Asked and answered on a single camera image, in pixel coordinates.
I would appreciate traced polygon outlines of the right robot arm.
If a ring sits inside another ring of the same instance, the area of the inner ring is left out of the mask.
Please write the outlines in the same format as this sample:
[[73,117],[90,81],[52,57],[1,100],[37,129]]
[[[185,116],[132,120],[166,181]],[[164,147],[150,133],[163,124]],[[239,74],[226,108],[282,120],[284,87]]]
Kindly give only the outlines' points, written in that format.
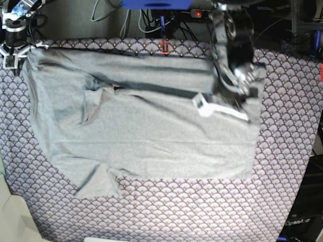
[[35,39],[39,29],[48,22],[39,10],[49,1],[1,1],[1,57],[3,68],[16,70],[27,53],[39,47],[48,47],[45,37]]

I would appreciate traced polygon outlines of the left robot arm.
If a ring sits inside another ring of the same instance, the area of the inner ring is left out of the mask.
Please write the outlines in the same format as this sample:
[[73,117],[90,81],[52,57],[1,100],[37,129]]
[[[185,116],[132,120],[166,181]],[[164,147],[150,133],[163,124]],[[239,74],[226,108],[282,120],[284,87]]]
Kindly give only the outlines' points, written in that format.
[[258,96],[256,82],[260,67],[253,62],[254,24],[243,8],[249,1],[212,1],[211,60],[216,78],[210,94],[198,93],[192,99],[203,117],[215,112],[251,121],[243,105]]

